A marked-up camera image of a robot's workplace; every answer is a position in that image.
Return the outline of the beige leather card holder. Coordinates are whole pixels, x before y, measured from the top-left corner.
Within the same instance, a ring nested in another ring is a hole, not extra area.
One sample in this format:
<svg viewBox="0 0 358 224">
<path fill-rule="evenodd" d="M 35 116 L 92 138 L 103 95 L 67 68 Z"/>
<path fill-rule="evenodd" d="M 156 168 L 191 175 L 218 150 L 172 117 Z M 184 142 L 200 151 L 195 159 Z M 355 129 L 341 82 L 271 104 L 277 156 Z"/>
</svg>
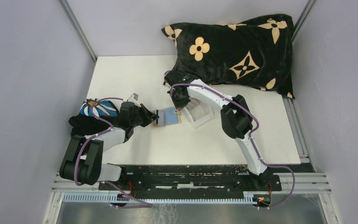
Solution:
<svg viewBox="0 0 358 224">
<path fill-rule="evenodd" d="M 151 128 L 160 128 L 182 123 L 181 113 L 178 112 L 175 107 L 157 109 L 154 110 L 153 113 L 158 115 L 158 118 L 150 124 Z"/>
</svg>

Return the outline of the clear plastic card box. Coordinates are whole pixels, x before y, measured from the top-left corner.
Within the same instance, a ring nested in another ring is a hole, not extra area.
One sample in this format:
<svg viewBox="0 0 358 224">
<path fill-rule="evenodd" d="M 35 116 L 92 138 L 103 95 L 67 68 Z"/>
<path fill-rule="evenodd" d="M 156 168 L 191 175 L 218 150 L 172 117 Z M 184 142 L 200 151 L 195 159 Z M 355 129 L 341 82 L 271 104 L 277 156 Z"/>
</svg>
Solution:
<svg viewBox="0 0 358 224">
<path fill-rule="evenodd" d="M 198 128 L 199 126 L 203 125 L 204 123 L 207 123 L 214 118 L 212 108 L 201 101 L 199 102 L 200 105 L 198 105 L 194 109 L 188 110 L 186 109 L 186 107 L 183 109 L 185 115 L 188 117 L 188 121 L 194 129 Z"/>
</svg>

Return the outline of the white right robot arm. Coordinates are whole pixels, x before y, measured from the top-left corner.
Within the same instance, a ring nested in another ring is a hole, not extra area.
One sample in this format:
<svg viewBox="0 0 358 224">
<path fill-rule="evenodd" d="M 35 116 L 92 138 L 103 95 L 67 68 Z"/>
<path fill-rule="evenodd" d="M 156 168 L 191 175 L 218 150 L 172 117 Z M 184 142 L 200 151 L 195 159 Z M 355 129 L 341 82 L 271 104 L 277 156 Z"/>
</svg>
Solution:
<svg viewBox="0 0 358 224">
<path fill-rule="evenodd" d="M 219 111 L 223 132 L 237 142 L 247 161 L 251 186 L 255 190 L 265 189 L 273 173 L 252 136 L 259 122 L 249 111 L 245 98 L 224 94 L 193 74 L 173 70 L 166 72 L 164 83 L 170 87 L 170 97 L 178 110 L 185 108 L 191 99 L 196 99 Z"/>
</svg>

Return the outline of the white credit card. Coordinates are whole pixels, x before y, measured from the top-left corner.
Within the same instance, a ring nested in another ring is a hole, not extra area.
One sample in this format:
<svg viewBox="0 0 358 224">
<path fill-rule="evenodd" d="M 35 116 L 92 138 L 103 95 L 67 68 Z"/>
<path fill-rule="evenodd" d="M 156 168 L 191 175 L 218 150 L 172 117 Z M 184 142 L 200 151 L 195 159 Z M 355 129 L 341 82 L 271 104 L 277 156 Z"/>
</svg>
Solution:
<svg viewBox="0 0 358 224">
<path fill-rule="evenodd" d="M 179 123 L 179 115 L 174 107 L 156 110 L 156 114 L 159 116 L 159 119 L 156 120 L 157 126 L 164 127 Z"/>
</svg>

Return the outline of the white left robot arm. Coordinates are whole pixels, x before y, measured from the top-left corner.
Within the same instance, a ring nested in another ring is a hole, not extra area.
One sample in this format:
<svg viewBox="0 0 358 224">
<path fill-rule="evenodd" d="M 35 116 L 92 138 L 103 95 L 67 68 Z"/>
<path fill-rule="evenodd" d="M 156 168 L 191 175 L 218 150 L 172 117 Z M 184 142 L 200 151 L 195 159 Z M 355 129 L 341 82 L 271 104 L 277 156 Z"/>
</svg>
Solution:
<svg viewBox="0 0 358 224">
<path fill-rule="evenodd" d="M 76 185 L 110 181 L 124 189 L 128 177 L 119 165 L 104 164 L 103 153 L 127 142 L 137 126 L 146 127 L 159 116 L 138 102 L 124 101 L 117 108 L 110 100 L 86 100 L 78 115 L 69 119 L 71 139 L 59 169 L 63 179 Z"/>
</svg>

